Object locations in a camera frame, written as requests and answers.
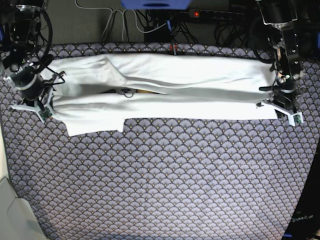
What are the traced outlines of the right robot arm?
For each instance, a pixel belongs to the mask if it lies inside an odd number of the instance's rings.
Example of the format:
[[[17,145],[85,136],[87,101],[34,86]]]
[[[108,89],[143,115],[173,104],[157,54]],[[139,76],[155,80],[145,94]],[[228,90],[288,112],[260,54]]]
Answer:
[[[22,102],[41,105],[48,98],[60,73],[44,80],[49,68],[53,26],[46,0],[2,0],[0,2],[0,78],[12,84]]]

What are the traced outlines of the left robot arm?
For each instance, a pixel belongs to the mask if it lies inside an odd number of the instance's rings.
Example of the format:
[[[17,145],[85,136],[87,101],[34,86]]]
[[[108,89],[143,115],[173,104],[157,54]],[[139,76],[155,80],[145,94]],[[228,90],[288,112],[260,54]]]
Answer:
[[[300,94],[298,83],[304,73],[295,30],[295,21],[298,20],[295,4],[292,0],[258,0],[257,6],[261,16],[252,22],[249,32],[252,35],[260,21],[273,30],[268,37],[273,48],[273,58],[263,59],[256,49],[253,52],[260,62],[271,64],[270,71],[276,73],[273,83],[259,90],[271,93],[268,103],[296,114],[297,95]]]

